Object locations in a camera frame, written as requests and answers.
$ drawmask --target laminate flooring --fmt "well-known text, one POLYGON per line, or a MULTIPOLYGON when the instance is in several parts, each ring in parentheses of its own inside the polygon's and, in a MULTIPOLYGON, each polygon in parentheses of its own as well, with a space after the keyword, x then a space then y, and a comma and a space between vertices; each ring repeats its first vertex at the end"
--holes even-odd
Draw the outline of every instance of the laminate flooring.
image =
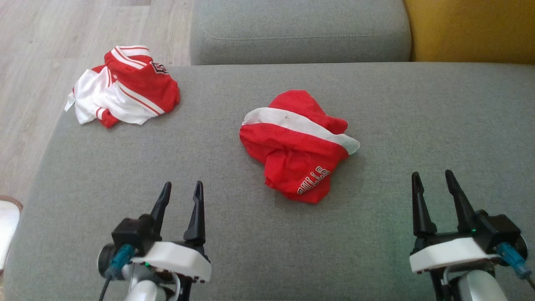
POLYGON ((26 205, 67 94, 113 47, 146 45, 156 62, 189 65, 193 4, 0 0, 0 195, 26 205))

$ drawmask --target white slipper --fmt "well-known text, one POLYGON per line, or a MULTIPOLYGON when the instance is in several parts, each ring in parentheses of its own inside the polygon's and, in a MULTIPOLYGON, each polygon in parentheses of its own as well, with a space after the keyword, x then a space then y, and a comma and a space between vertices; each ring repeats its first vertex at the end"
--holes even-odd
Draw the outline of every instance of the white slipper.
POLYGON ((4 273, 7 251, 19 224, 22 204, 16 199, 0 195, 0 275, 4 273))

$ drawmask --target gray fabric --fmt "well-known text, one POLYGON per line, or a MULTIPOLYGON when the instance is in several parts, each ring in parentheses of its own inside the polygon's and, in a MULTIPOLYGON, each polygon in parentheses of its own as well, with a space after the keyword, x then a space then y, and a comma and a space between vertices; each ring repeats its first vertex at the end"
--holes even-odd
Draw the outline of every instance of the gray fabric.
MULTIPOLYGON (((533 254, 535 67, 356 63, 170 68, 182 101, 143 126, 80 126, 63 114, 35 179, 5 275, 7 300, 95 300, 101 247, 122 218, 151 209, 173 183, 163 237, 178 240, 204 181, 212 281, 194 300, 431 300, 410 270, 410 175, 419 171, 441 231, 456 217, 444 171, 474 208, 507 214, 533 254), (362 146, 318 205, 285 199, 238 138, 245 114, 306 89, 349 122, 362 146)), ((529 265, 535 268, 533 261, 529 265)), ((510 269, 510 300, 529 286, 510 269)), ((122 300, 112 283, 107 300, 122 300)))
POLYGON ((405 62, 401 0, 203 0, 195 3, 193 65, 405 62))

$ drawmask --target clothing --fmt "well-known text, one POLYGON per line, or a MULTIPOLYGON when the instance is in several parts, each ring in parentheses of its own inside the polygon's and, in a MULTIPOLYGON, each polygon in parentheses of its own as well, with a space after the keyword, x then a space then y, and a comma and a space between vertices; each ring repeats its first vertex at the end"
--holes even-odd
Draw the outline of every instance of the clothing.
POLYGON ((267 108, 249 112, 240 140, 265 165, 267 186, 289 199, 317 204, 328 194, 338 163, 360 147, 344 134, 347 126, 325 114, 306 91, 290 90, 267 108))
POLYGON ((104 65, 85 71, 69 98, 80 124, 98 118, 106 128, 119 121, 142 125, 180 100, 177 82, 145 46, 113 48, 104 65))
POLYGON ((0 195, 0 276, 4 273, 5 261, 21 211, 22 204, 18 200, 0 195))

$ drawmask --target jersey lettering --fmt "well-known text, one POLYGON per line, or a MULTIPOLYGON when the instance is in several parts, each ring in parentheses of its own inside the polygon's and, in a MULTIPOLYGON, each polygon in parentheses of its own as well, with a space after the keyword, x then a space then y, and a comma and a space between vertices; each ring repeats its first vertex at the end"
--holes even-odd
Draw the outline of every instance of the jersey lettering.
POLYGON ((150 64, 152 65, 152 68, 154 68, 154 72, 161 74, 169 74, 163 64, 155 62, 150 62, 150 64))
POLYGON ((304 181, 301 183, 301 185, 299 186, 299 188, 297 188, 297 193, 304 194, 305 192, 316 187, 316 185, 318 185, 319 182, 323 180, 330 173, 331 173, 330 171, 326 170, 325 168, 322 168, 321 166, 316 167, 316 170, 310 173, 312 177, 306 177, 304 181))

